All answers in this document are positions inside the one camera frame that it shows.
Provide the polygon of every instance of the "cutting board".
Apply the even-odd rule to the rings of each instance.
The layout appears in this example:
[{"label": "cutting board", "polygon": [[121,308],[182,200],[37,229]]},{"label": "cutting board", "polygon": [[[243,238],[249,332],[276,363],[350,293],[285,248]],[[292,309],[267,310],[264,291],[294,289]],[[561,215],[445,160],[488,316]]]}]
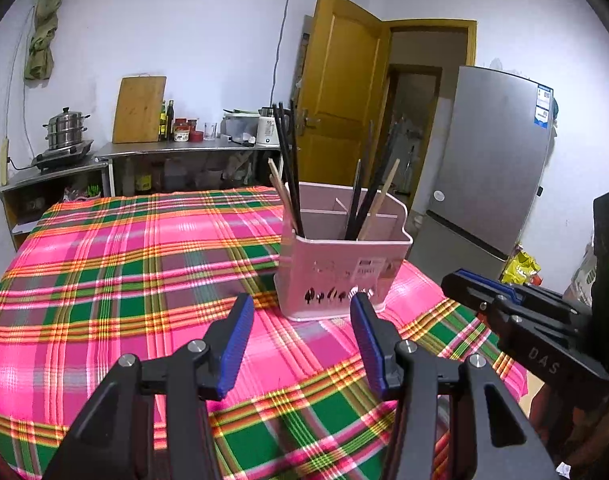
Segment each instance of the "cutting board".
[{"label": "cutting board", "polygon": [[156,142],[165,76],[124,77],[120,85],[113,143]]}]

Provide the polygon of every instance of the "person's hand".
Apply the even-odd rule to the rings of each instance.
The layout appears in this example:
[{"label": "person's hand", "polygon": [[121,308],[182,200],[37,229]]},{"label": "person's hand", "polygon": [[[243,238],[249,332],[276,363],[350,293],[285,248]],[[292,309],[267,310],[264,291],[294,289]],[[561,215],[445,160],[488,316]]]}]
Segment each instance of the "person's hand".
[{"label": "person's hand", "polygon": [[[544,421],[551,393],[551,387],[545,384],[533,398],[529,414],[529,421],[545,446],[549,440],[549,428],[544,427]],[[591,414],[583,410],[576,408],[573,411],[574,429],[569,442],[575,442],[575,450],[562,459],[571,467],[593,463],[609,444],[609,409],[596,426],[590,417]]]}]

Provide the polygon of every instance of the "wooden door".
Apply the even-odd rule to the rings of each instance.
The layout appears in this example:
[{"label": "wooden door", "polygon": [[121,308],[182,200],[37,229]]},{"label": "wooden door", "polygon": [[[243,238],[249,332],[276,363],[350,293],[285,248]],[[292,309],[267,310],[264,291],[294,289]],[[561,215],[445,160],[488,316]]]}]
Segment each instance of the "wooden door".
[{"label": "wooden door", "polygon": [[300,180],[353,183],[369,121],[378,123],[390,37],[383,22],[349,0],[318,0],[298,101],[305,114]]}]

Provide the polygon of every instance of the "metal bolt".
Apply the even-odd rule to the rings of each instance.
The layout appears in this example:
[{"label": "metal bolt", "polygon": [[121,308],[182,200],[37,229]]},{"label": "metal bolt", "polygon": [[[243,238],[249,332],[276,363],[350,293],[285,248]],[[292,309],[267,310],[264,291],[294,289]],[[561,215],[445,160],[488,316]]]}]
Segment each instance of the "metal bolt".
[{"label": "metal bolt", "polygon": [[406,339],[404,341],[403,345],[404,345],[404,349],[409,354],[415,353],[417,351],[417,343],[415,343],[414,341],[409,341],[408,339]]},{"label": "metal bolt", "polygon": [[134,356],[133,354],[124,354],[120,356],[120,359],[118,359],[118,364],[120,366],[123,366],[124,368],[133,366],[135,362],[136,356]]},{"label": "metal bolt", "polygon": [[188,346],[188,351],[193,352],[194,354],[199,354],[200,352],[204,352],[206,349],[206,343],[201,339],[193,339]]},{"label": "metal bolt", "polygon": [[476,368],[482,368],[487,364],[487,360],[480,354],[473,354],[469,357],[469,362]]}]

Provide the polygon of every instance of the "silver refrigerator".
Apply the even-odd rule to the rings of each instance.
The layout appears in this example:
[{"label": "silver refrigerator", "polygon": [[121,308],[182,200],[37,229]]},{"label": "silver refrigerator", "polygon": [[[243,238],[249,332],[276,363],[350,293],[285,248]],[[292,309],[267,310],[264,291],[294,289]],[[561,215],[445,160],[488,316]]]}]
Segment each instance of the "silver refrigerator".
[{"label": "silver refrigerator", "polygon": [[542,190],[552,122],[551,88],[460,67],[443,163],[409,261],[438,284],[460,268],[498,279]]}]

